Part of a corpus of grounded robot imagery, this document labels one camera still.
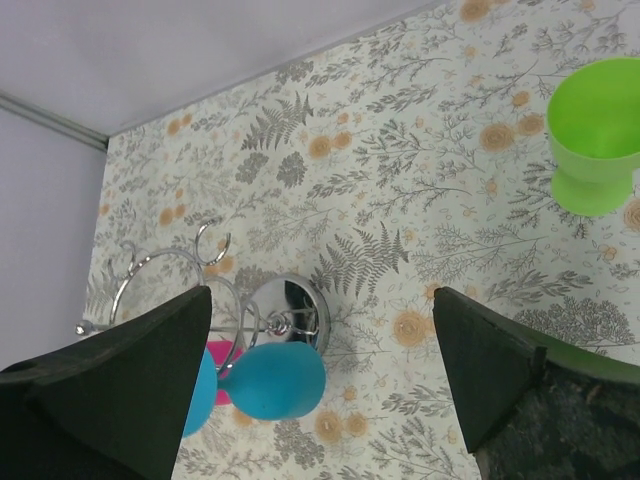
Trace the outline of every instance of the metal jewelry stand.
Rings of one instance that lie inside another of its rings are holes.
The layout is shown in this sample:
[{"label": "metal jewelry stand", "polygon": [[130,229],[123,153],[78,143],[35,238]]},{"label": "metal jewelry stand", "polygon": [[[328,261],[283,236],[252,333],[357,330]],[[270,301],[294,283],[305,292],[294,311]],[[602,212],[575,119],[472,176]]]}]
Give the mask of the metal jewelry stand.
[{"label": "metal jewelry stand", "polygon": [[[130,250],[131,256],[127,273],[117,276],[113,270],[113,262],[107,262],[107,270],[114,285],[118,286],[113,298],[106,325],[94,324],[89,320],[82,320],[76,325],[76,334],[87,336],[93,332],[107,330],[116,324],[116,315],[122,296],[133,278],[152,260],[165,256],[177,255],[186,259],[193,267],[198,285],[206,285],[203,267],[216,265],[229,251],[231,234],[227,233],[224,247],[213,260],[206,261],[200,256],[200,240],[202,235],[212,225],[218,225],[221,218],[212,218],[198,229],[194,241],[193,254],[181,248],[162,248],[138,260],[139,250],[129,241],[122,242],[121,247]],[[237,327],[217,327],[213,324],[216,312],[213,312],[211,332],[235,333],[233,346],[227,358],[216,368],[222,373],[232,366],[231,359],[240,346],[245,350],[255,345],[270,342],[304,341],[322,354],[327,347],[330,332],[330,317],[327,303],[307,279],[299,275],[279,275],[261,285],[247,300],[241,301],[237,288],[228,280],[213,276],[209,281],[217,282],[226,287],[233,296],[235,313],[238,320]]]}]

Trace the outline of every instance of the table surface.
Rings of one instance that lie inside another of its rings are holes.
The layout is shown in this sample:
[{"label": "table surface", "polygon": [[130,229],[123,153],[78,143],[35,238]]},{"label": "table surface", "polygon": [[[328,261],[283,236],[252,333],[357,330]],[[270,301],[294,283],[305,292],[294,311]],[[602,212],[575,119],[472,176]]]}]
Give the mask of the table surface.
[{"label": "table surface", "polygon": [[[431,317],[439,285],[640,363],[640,199],[601,218],[560,209],[545,129],[570,72],[640,53],[639,15],[632,0],[442,5],[113,138],[87,318],[108,317],[120,242],[192,248],[212,215],[206,239],[233,243],[207,275],[250,291],[296,272],[333,316],[320,407],[286,423],[216,409],[174,477],[477,478]],[[190,275],[162,263],[121,317]]]}]

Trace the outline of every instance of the orange flower print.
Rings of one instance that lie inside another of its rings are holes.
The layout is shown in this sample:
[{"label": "orange flower print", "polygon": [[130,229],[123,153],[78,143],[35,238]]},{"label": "orange flower print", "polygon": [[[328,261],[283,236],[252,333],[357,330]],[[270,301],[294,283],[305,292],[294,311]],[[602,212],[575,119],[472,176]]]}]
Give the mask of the orange flower print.
[{"label": "orange flower print", "polygon": [[580,2],[580,9],[583,12],[593,12],[596,8],[596,5],[593,0],[582,0]]},{"label": "orange flower print", "polygon": [[624,224],[634,232],[640,232],[640,198],[632,200],[624,209]]},{"label": "orange flower print", "polygon": [[387,320],[384,317],[374,317],[371,320],[371,323],[373,324],[374,327],[383,327],[385,323],[387,323]]},{"label": "orange flower print", "polygon": [[484,75],[473,75],[471,77],[471,80],[469,80],[468,85],[470,87],[477,87],[482,83],[483,80],[484,80]]},{"label": "orange flower print", "polygon": [[333,138],[333,146],[342,150],[351,145],[351,140],[351,133],[347,131],[340,132]]},{"label": "orange flower print", "polygon": [[346,430],[354,437],[362,437],[369,429],[369,420],[361,413],[352,413],[347,418]]},{"label": "orange flower print", "polygon": [[484,184],[484,191],[487,192],[491,198],[495,198],[498,196],[498,184],[492,178]]},{"label": "orange flower print", "polygon": [[467,297],[478,298],[478,290],[473,285],[467,285],[467,288],[464,289],[464,293]]},{"label": "orange flower print", "polygon": [[462,53],[464,53],[464,56],[467,60],[473,60],[478,54],[478,49],[476,47],[472,47],[471,45],[467,45],[466,47],[464,47]]},{"label": "orange flower print", "polygon": [[518,92],[511,99],[511,105],[514,107],[524,107],[529,103],[529,92]]},{"label": "orange flower print", "polygon": [[315,431],[322,442],[336,444],[342,438],[342,421],[335,412],[320,412],[316,417]]},{"label": "orange flower print", "polygon": [[432,283],[424,287],[424,297],[427,300],[433,300],[436,296],[436,290],[439,289],[442,285],[439,283]]},{"label": "orange flower print", "polygon": [[316,137],[309,145],[309,155],[311,158],[324,158],[331,152],[331,139],[326,135]]},{"label": "orange flower print", "polygon": [[305,145],[307,144],[307,141],[309,140],[309,134],[306,130],[303,130],[298,134],[298,140],[300,140]]},{"label": "orange flower print", "polygon": [[478,213],[478,212],[476,212],[476,208],[475,207],[469,207],[467,205],[461,205],[461,206],[464,207],[464,210],[462,211],[462,215],[465,216],[465,217],[470,217],[474,213]]},{"label": "orange flower print", "polygon": [[344,398],[347,402],[353,402],[356,398],[358,398],[358,389],[353,385],[348,386],[344,389],[342,398]]},{"label": "orange flower print", "polygon": [[220,273],[229,273],[231,270],[233,270],[234,263],[235,260],[233,259],[233,257],[225,255],[222,260],[220,260],[220,263],[218,263]]},{"label": "orange flower print", "polygon": [[231,413],[233,418],[233,423],[235,423],[238,427],[247,428],[250,427],[253,423],[253,418],[251,418],[246,413],[241,412],[237,408],[233,407],[233,412]]},{"label": "orange flower print", "polygon": [[376,383],[373,384],[374,387],[384,388],[387,386],[387,377],[389,375],[385,375],[384,377],[378,378]]},{"label": "orange flower print", "polygon": [[479,22],[489,13],[489,6],[489,0],[467,0],[460,9],[460,20],[465,23]]},{"label": "orange flower print", "polygon": [[604,244],[598,247],[598,251],[606,262],[614,260],[616,258],[616,255],[618,254],[618,249],[616,247],[610,247],[609,245]]},{"label": "orange flower print", "polygon": [[527,137],[531,137],[540,133],[544,129],[544,119],[542,115],[537,113],[532,113],[531,115],[527,115],[522,120],[518,122],[518,133],[520,135],[525,135]]},{"label": "orange flower print", "polygon": [[171,120],[171,122],[169,122],[169,126],[167,127],[167,133],[170,136],[174,136],[179,131],[180,131],[180,120],[178,120],[177,118],[175,120]]},{"label": "orange flower print", "polygon": [[166,227],[173,221],[173,209],[167,207],[162,212],[160,212],[160,218],[158,219],[158,223],[162,227]]},{"label": "orange flower print", "polygon": [[393,334],[403,347],[417,347],[424,343],[427,336],[435,334],[433,319],[413,310],[405,310],[394,320]]},{"label": "orange flower print", "polygon": [[176,207],[176,209],[173,211],[173,216],[175,218],[182,218],[184,217],[184,212],[186,212],[187,207],[183,204],[180,204]]},{"label": "orange flower print", "polygon": [[513,145],[513,140],[512,128],[504,123],[488,125],[480,132],[480,145],[490,153],[505,151]]},{"label": "orange flower print", "polygon": [[220,267],[218,265],[207,265],[202,269],[205,277],[215,277],[220,273]]},{"label": "orange flower print", "polygon": [[449,431],[447,432],[447,442],[451,445],[458,443],[458,432],[456,432],[453,427],[449,427]]}]

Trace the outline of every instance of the white wall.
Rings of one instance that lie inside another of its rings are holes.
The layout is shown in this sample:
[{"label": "white wall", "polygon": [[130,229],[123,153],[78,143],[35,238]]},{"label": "white wall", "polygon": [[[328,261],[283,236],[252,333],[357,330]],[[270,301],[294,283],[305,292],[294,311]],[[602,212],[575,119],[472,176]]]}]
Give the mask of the white wall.
[{"label": "white wall", "polygon": [[443,0],[0,0],[0,90],[113,134]]},{"label": "white wall", "polygon": [[0,369],[73,342],[105,160],[0,109]]}]

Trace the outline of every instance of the green plastic cup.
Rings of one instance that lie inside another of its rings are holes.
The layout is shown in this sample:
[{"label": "green plastic cup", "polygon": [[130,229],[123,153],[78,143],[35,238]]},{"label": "green plastic cup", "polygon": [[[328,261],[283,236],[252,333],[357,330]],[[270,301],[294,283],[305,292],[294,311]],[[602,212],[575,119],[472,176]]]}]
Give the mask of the green plastic cup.
[{"label": "green plastic cup", "polygon": [[558,168],[551,193],[578,215],[624,204],[640,168],[640,58],[611,58],[567,77],[547,110]]}]

